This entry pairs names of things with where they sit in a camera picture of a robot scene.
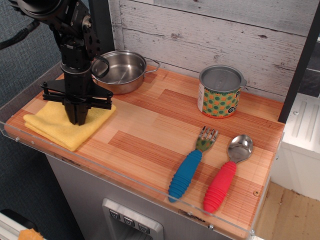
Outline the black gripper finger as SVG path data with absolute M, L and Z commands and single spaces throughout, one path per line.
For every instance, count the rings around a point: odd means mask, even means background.
M 76 106 L 76 118 L 79 126 L 84 125 L 90 105 L 87 103 L 81 103 Z
M 64 109 L 67 114 L 68 120 L 75 125 L 77 121 L 77 114 L 76 114 L 76 106 L 70 102 L 64 102 Z

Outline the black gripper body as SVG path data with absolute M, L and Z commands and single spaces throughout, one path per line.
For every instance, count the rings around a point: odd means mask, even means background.
M 94 83 L 90 65 L 75 69 L 61 64 L 60 68 L 62 79 L 45 80 L 41 84 L 45 100 L 61 102 L 66 110 L 112 108 L 113 94 Z

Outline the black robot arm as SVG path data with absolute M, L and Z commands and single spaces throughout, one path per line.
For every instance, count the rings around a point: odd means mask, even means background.
M 33 22 L 1 42 L 1 49 L 22 41 L 44 23 L 60 50 L 64 78 L 43 82 L 43 99 L 62 103 L 74 125 L 83 125 L 91 108 L 111 109 L 113 93 L 93 82 L 93 77 L 107 75 L 110 64 L 100 56 L 100 41 L 88 8 L 80 0 L 12 0 L 10 5 Z

